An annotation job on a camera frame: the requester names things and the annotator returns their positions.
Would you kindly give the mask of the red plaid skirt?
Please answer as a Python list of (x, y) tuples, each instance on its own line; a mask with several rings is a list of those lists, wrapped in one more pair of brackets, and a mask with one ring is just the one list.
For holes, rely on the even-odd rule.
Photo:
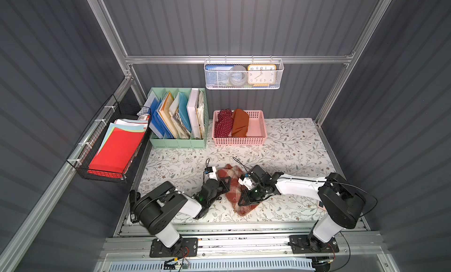
[(225, 167), (217, 171), (217, 176), (219, 178), (230, 177), (230, 190), (226, 193), (228, 201), (231, 203), (234, 211), (239, 216), (245, 216), (252, 212), (258, 205), (251, 206), (239, 206), (238, 201), (241, 198), (242, 191), (247, 190), (246, 187), (239, 184), (238, 180), (244, 175), (244, 171), (238, 165), (232, 166), (231, 164), (226, 164)]

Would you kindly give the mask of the pink plastic basket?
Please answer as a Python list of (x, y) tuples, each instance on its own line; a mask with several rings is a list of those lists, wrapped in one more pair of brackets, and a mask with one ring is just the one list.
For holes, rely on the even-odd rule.
[(263, 145), (267, 138), (267, 130), (263, 112), (260, 110), (244, 110), (249, 115), (249, 128), (245, 138), (235, 138), (231, 136), (225, 138), (216, 138), (214, 136), (215, 123), (219, 111), (213, 113), (212, 139), (216, 146), (232, 146), (232, 145)]

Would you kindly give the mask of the red polka dot skirt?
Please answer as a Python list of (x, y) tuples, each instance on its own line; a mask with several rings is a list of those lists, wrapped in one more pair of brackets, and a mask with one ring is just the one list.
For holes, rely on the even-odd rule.
[(233, 112), (230, 109), (220, 110), (217, 114), (214, 136), (216, 138), (228, 137), (233, 128)]

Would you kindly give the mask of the rust brown skirt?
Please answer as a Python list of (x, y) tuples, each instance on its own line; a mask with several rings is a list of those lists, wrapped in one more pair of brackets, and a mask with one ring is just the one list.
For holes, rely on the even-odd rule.
[(242, 109), (233, 112), (233, 127), (231, 136), (235, 138), (245, 138), (249, 128), (249, 115)]

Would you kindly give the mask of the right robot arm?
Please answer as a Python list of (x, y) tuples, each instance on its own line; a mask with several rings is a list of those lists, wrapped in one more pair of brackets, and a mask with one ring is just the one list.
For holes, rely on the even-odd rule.
[(244, 188), (239, 206), (258, 205), (275, 195), (296, 195), (323, 204), (326, 214), (312, 227), (303, 246), (315, 252), (328, 246), (343, 229), (353, 229), (366, 205), (358, 187), (349, 184), (339, 173), (326, 177), (304, 178), (282, 172), (270, 175), (256, 165), (238, 179)]

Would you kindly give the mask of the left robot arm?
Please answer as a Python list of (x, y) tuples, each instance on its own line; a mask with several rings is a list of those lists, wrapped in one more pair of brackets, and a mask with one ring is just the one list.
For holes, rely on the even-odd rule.
[(230, 177), (208, 179), (201, 191), (192, 197), (179, 191), (169, 181), (144, 196), (131, 191), (131, 220), (133, 223), (141, 223), (166, 248), (175, 249), (180, 246), (182, 237), (173, 227), (172, 220), (179, 213), (193, 219), (203, 218), (210, 206), (221, 199), (221, 195), (229, 192), (230, 185)]

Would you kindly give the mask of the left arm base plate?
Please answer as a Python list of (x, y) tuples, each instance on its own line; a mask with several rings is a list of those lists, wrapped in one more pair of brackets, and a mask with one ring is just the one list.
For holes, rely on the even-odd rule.
[(198, 238), (181, 237), (173, 246), (166, 247), (159, 239), (152, 241), (149, 257), (195, 257), (198, 250)]

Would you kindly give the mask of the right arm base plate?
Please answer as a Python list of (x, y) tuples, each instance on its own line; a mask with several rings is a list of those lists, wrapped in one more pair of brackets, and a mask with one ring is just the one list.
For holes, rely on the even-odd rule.
[(288, 245), (293, 254), (338, 253), (339, 247), (335, 238), (323, 243), (315, 236), (290, 235)]

